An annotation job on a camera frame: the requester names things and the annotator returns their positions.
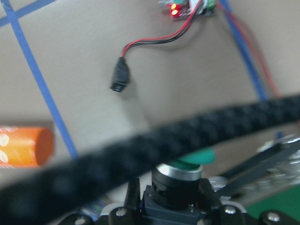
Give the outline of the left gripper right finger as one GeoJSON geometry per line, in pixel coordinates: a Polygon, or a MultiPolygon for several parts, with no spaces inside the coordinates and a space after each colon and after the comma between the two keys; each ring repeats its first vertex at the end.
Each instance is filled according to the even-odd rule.
{"type": "Polygon", "coordinates": [[[218,194],[214,191],[208,179],[200,179],[198,193],[198,208],[203,218],[217,215],[222,206],[218,194]]]}

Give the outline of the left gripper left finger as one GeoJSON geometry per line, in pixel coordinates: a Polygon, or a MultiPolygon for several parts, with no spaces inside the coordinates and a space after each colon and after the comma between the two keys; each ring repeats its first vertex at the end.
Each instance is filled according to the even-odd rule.
{"type": "Polygon", "coordinates": [[[126,198],[124,201],[125,225],[139,225],[142,219],[140,180],[133,179],[128,182],[126,198]]]}

